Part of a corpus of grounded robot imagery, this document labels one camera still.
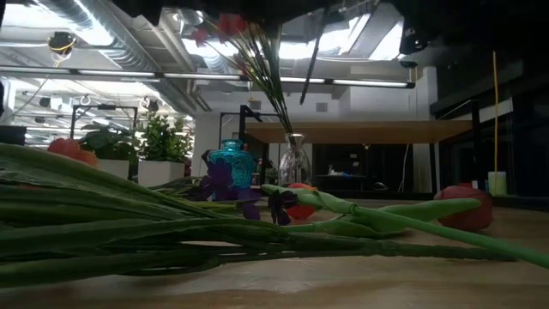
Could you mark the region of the teal glass vase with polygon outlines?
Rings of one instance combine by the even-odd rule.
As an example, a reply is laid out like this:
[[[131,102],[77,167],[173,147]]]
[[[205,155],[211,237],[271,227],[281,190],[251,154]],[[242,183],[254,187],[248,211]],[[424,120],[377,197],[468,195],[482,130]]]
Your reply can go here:
[[[208,168],[213,168],[214,176],[231,180],[232,186],[249,188],[256,163],[252,155],[242,150],[243,142],[238,139],[226,139],[221,142],[221,149],[208,154]]]

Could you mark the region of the broad-leaf plant white pot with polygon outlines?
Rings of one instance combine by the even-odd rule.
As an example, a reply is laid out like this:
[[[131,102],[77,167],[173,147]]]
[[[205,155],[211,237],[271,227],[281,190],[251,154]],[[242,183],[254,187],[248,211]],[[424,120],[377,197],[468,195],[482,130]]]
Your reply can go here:
[[[104,124],[88,124],[82,129],[86,135],[79,143],[98,158],[99,170],[122,179],[133,178],[130,168],[137,162],[133,130]]]

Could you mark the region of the red flower bunch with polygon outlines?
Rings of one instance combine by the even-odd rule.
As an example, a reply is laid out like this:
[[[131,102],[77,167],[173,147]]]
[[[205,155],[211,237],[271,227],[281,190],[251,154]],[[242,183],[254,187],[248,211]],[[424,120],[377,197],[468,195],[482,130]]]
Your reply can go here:
[[[281,25],[247,21],[241,15],[221,14],[217,20],[204,19],[205,25],[192,34],[199,47],[211,46],[210,36],[222,45],[231,45],[236,52],[224,56],[229,65],[243,73],[262,90],[274,108],[287,134],[293,133],[282,89],[279,50]]]

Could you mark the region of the wooden shelf black frame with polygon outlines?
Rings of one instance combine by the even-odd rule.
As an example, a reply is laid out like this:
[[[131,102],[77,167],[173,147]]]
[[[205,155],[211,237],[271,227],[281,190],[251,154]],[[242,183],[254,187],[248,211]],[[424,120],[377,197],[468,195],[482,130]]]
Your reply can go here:
[[[472,120],[453,120],[448,116],[459,109],[469,107]],[[281,124],[264,123],[262,117],[277,117],[273,113],[260,113],[252,111],[248,106],[242,105],[238,115],[238,138],[244,141],[245,133],[261,141],[263,167],[260,173],[260,184],[265,183],[265,164],[268,159],[269,144],[284,142],[284,130]],[[254,118],[256,123],[246,124],[247,118]],[[402,199],[420,200],[433,197],[440,190],[440,181],[437,179],[437,159],[435,144],[472,131],[475,139],[474,151],[478,154],[480,143],[480,105],[477,100],[468,100],[454,110],[444,114],[436,120],[416,121],[385,121],[385,122],[302,122],[293,127],[298,133],[304,133],[313,144],[427,144],[429,145],[429,172],[431,192],[397,193],[390,191],[374,191],[361,189],[335,189],[328,188],[328,193],[334,193],[338,197],[364,198],[364,199]]]

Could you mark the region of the dark computer monitor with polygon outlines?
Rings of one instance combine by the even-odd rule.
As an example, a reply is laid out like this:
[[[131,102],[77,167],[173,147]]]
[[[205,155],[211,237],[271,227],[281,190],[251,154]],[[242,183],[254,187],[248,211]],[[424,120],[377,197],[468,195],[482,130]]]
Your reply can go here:
[[[0,143],[23,146],[26,141],[25,126],[0,125]]]

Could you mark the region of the silver ceiling duct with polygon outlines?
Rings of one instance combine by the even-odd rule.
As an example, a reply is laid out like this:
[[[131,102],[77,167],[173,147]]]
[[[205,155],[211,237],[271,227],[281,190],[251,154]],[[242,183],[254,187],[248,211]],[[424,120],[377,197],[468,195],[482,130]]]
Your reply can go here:
[[[43,10],[53,13],[68,24],[80,39],[115,63],[122,70],[159,72],[160,66],[138,43],[126,26],[115,16],[107,0],[33,0]],[[207,112],[209,106],[201,96],[183,90],[167,79],[146,82],[160,98],[178,112]]]

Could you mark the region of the purple flower bunch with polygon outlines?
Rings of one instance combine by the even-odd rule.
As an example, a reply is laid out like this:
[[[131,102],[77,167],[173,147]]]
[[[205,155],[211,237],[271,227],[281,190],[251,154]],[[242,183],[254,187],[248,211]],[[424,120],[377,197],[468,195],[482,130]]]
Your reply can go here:
[[[207,175],[200,180],[185,177],[154,186],[153,190],[193,202],[234,202],[245,219],[259,221],[261,215],[256,202],[262,195],[251,188],[237,187],[232,178],[232,173],[236,169],[226,159],[211,161],[208,155],[209,150],[202,154],[208,170]],[[291,192],[273,193],[268,198],[273,223],[280,226],[289,225],[291,218],[287,211],[295,207],[296,202],[297,196]]]

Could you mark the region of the clear glass vase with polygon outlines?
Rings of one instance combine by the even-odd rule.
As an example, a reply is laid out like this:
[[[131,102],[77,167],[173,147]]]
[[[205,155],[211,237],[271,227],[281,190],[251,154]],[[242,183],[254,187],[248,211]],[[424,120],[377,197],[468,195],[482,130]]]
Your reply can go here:
[[[303,147],[305,134],[285,134],[287,149],[278,168],[278,185],[288,187],[294,183],[311,184],[311,163]]]

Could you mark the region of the pale green container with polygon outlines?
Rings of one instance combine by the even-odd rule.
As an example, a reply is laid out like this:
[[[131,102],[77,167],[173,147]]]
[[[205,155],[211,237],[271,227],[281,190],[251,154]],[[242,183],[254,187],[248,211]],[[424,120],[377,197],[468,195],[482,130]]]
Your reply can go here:
[[[502,171],[489,172],[487,177],[488,191],[493,196],[507,194],[507,173]]]

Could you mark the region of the bundle of green flower stems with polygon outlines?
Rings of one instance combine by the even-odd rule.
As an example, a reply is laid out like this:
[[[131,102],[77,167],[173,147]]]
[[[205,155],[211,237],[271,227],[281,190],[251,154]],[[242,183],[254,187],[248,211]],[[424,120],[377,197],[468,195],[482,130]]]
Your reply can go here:
[[[480,248],[292,232],[198,208],[59,154],[0,142],[0,288],[345,256],[504,260]]]

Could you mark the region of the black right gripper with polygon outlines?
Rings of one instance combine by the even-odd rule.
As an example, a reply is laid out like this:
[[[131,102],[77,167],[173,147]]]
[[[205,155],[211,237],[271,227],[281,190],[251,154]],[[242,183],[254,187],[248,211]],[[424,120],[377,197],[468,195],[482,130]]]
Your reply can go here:
[[[399,46],[399,53],[403,55],[411,55],[415,52],[424,50],[428,46],[427,39],[421,36],[414,27],[408,23],[404,23],[402,26],[401,42]]]

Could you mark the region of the orange tulip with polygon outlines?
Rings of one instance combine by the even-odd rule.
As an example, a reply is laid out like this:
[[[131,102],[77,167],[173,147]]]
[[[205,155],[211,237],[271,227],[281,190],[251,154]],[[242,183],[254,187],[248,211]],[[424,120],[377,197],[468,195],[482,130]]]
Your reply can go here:
[[[328,221],[291,226],[290,229],[294,232],[383,239],[396,236],[410,228],[501,253],[509,258],[517,258],[549,270],[549,255],[499,239],[434,223],[446,215],[477,209],[480,202],[472,198],[431,200],[412,205],[390,205],[380,209],[368,209],[322,191],[277,185],[262,185],[261,189],[271,197],[276,193],[280,195],[291,193],[297,198],[296,204],[312,206],[316,210],[326,209],[338,215]]]

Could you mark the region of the small-leaf plant white pot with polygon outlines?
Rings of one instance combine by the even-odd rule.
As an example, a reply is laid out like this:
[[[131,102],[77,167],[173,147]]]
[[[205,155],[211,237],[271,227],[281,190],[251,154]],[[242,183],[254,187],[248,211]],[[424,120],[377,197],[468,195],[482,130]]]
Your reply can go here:
[[[188,174],[193,138],[183,118],[148,112],[139,132],[138,183],[146,187],[163,185]]]

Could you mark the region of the long ceiling light strip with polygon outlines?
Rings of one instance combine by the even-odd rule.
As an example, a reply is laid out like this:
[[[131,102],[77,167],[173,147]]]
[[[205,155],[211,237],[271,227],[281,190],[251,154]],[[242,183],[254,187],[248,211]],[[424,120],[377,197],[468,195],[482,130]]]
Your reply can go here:
[[[160,79],[185,79],[199,81],[223,81],[223,82],[251,82],[248,76],[228,74],[204,74],[186,72],[147,72],[128,70],[85,70],[74,68],[49,68],[49,67],[22,67],[0,65],[0,74],[5,76],[30,75],[30,76],[54,76],[55,78],[69,79],[74,76],[78,80],[90,78],[115,78],[120,80],[139,80],[145,82],[158,82]],[[414,82],[393,82],[377,80],[353,80],[337,78],[310,78],[310,84],[333,85],[348,87],[368,88],[414,88]]]

